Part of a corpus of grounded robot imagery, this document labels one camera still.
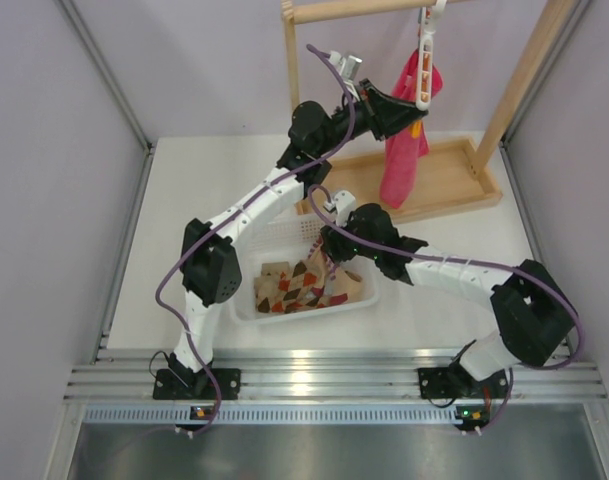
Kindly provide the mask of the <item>orange end clothespin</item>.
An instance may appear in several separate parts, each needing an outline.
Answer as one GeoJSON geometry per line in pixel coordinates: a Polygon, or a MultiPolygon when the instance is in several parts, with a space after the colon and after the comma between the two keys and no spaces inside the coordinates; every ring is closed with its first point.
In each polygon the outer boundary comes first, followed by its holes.
{"type": "Polygon", "coordinates": [[[412,138],[419,138],[423,132],[423,121],[418,120],[414,122],[410,127],[410,134],[412,138]]]}

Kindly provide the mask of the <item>striped beige maroon sock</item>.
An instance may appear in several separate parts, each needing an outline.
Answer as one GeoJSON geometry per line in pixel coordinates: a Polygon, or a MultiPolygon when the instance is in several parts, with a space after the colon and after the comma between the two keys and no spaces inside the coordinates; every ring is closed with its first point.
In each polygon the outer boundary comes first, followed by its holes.
{"type": "Polygon", "coordinates": [[[334,263],[323,252],[323,239],[319,236],[313,243],[307,257],[308,265],[318,281],[312,288],[318,298],[318,306],[338,306],[357,302],[363,297],[363,278],[339,264],[334,263]]]}

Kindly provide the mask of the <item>white plastic clip hanger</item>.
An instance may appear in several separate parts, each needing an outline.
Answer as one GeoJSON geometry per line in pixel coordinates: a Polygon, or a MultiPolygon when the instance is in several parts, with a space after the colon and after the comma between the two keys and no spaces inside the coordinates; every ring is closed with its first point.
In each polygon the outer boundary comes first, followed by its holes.
{"type": "Polygon", "coordinates": [[[434,65],[434,37],[446,4],[446,0],[436,1],[433,6],[422,7],[419,14],[415,103],[422,111],[429,109],[433,97],[443,88],[443,79],[434,65]]]}

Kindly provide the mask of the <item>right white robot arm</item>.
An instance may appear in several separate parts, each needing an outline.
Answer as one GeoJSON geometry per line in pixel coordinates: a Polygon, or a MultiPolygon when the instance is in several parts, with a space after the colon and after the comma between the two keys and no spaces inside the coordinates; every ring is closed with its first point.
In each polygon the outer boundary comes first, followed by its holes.
{"type": "Polygon", "coordinates": [[[400,234],[376,203],[357,206],[335,198],[318,213],[325,222],[322,249],[333,262],[366,258],[392,281],[456,296],[493,315],[491,333],[468,342],[423,392],[425,399],[474,396],[495,374],[516,365],[544,370],[578,325],[577,311],[535,260],[513,267],[448,255],[400,234]]]}

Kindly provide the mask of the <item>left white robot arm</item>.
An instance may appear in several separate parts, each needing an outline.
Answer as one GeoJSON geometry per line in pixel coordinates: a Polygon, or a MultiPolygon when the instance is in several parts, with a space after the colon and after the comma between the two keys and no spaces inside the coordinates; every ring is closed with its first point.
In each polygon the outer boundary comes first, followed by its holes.
{"type": "Polygon", "coordinates": [[[155,375],[154,399],[236,398],[228,383],[239,379],[239,371],[215,369],[212,359],[222,306],[242,283],[242,247],[255,230],[306,199],[311,187],[324,181],[331,170],[329,157],[345,143],[367,132],[387,140],[427,114],[424,100],[395,98],[369,80],[342,88],[342,103],[332,114],[315,101],[295,108],[289,144],[262,183],[222,214],[186,225],[181,257],[171,270],[182,276],[185,311],[177,317],[184,331],[166,355],[166,367],[155,375]]]}

